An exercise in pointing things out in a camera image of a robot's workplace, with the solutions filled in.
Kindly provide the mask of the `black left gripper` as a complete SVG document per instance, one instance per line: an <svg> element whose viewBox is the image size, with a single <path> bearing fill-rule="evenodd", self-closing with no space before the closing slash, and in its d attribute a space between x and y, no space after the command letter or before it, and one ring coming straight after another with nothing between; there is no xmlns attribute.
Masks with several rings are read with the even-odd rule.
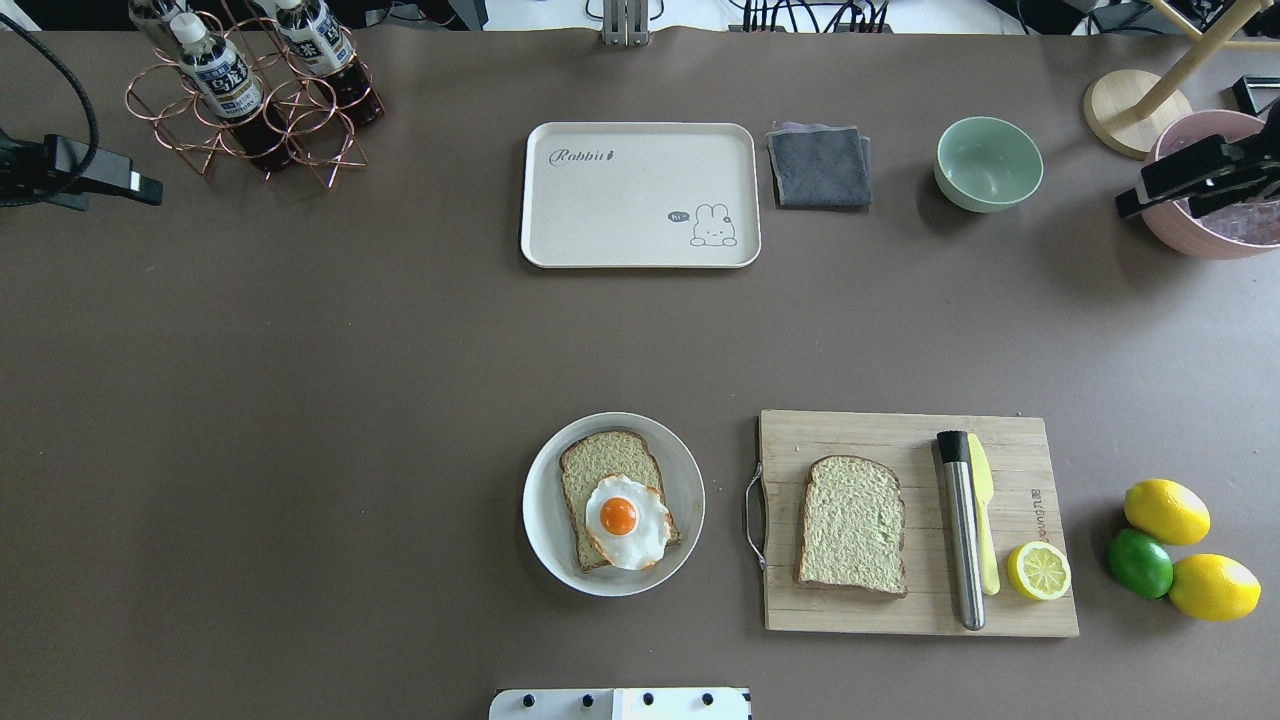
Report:
<svg viewBox="0 0 1280 720"><path fill-rule="evenodd" d="M50 202L63 208L87 208L90 193L119 196L150 206L163 204L163 184L142 176L123 155L99 149L90 164L76 177L76 168L87 158L90 146L60 135L40 141L10 137L1 131L1 206L22 208ZM51 187L65 186L60 192Z"/></svg>

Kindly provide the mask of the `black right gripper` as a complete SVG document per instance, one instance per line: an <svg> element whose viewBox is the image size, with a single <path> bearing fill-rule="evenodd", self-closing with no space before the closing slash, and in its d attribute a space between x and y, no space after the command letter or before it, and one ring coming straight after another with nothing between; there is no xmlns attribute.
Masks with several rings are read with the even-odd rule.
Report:
<svg viewBox="0 0 1280 720"><path fill-rule="evenodd" d="M1277 193L1279 109L1274 102L1263 128L1228 142L1212 135L1140 169L1134 188L1115 197L1121 219L1161 202L1187 199L1189 214L1202 218L1240 202L1262 202Z"/></svg>

